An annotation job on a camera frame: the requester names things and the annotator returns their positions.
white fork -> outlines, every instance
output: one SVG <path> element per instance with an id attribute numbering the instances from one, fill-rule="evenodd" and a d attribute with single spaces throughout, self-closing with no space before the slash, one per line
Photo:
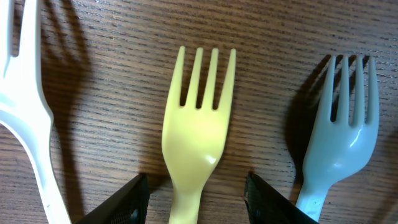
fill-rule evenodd
<path id="1" fill-rule="evenodd" d="M 296 206 L 319 220 L 329 188 L 359 170 L 370 160 L 379 129 L 379 92 L 376 63 L 369 60 L 368 116 L 365 120 L 365 92 L 362 57 L 356 59 L 353 122 L 349 123 L 348 57 L 343 57 L 340 95 L 335 122 L 330 121 L 336 57 L 329 61 L 322 97 L 303 163 L 304 184 Z"/>
<path id="2" fill-rule="evenodd" d="M 11 55 L 13 0 L 0 0 L 0 123 L 26 150 L 50 224 L 71 224 L 52 169 L 53 114 L 40 67 L 40 0 L 26 0 L 19 55 Z"/>

fork handle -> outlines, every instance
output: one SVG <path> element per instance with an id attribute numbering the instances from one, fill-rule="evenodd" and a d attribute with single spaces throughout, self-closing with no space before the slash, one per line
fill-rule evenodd
<path id="1" fill-rule="evenodd" d="M 200 192 L 184 194 L 174 188 L 169 224 L 197 224 Z"/>
<path id="2" fill-rule="evenodd" d="M 329 189 L 313 189 L 304 181 L 296 207 L 318 222 L 328 191 Z"/>
<path id="3" fill-rule="evenodd" d="M 45 215 L 49 224 L 71 224 L 67 208 L 62 200 L 57 180 L 52 169 L 50 155 L 39 161 L 30 160 L 39 187 Z"/>

miniature fork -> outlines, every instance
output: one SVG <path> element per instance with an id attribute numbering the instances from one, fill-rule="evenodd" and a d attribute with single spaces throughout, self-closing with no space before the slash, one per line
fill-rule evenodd
<path id="1" fill-rule="evenodd" d="M 50 224 L 71 224 L 50 156 L 53 114 L 40 67 L 40 0 L 25 2 L 19 55 L 11 55 L 14 1 L 0 1 L 0 123 L 18 138 L 32 164 Z"/>
<path id="2" fill-rule="evenodd" d="M 370 160 L 379 129 L 379 92 L 376 65 L 369 60 L 368 115 L 365 119 L 365 92 L 362 57 L 356 59 L 353 122 L 349 123 L 348 57 L 343 57 L 337 117 L 331 122 L 333 79 L 336 57 L 329 61 L 317 117 L 303 163 L 304 183 L 296 206 L 319 220 L 329 188 L 359 170 Z"/>
<path id="3" fill-rule="evenodd" d="M 203 49 L 197 49 L 185 106 L 180 106 L 185 47 L 180 47 L 163 123 L 162 152 L 173 182 L 170 224 L 195 224 L 201 191 L 224 150 L 231 112 L 236 51 L 231 50 L 220 103 L 213 109 L 218 49 L 213 49 L 203 103 L 196 109 Z"/>

yellow fork handle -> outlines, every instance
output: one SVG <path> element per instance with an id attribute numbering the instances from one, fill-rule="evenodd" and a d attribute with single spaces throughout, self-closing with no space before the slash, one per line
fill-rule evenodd
<path id="1" fill-rule="evenodd" d="M 200 192 L 181 194 L 174 189 L 169 224 L 197 224 Z"/>

tabletop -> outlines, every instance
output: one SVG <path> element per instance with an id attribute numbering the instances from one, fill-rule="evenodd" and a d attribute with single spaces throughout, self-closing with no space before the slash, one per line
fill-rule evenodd
<path id="1" fill-rule="evenodd" d="M 23 5 L 16 0 L 15 54 Z M 146 223 L 167 223 L 172 184 L 160 142 L 184 45 L 183 95 L 196 48 L 205 50 L 199 98 L 212 48 L 220 50 L 216 99 L 229 52 L 237 50 L 228 137 L 205 185 L 198 223 L 249 223 L 243 198 L 249 172 L 296 202 L 325 67 L 330 55 L 342 54 L 377 60 L 379 136 L 366 167 L 332 186 L 320 223 L 395 223 L 397 38 L 392 0 L 43 0 L 52 161 L 72 221 L 141 172 L 151 191 Z M 47 222 L 27 154 L 3 126 L 0 180 L 1 223 Z"/>

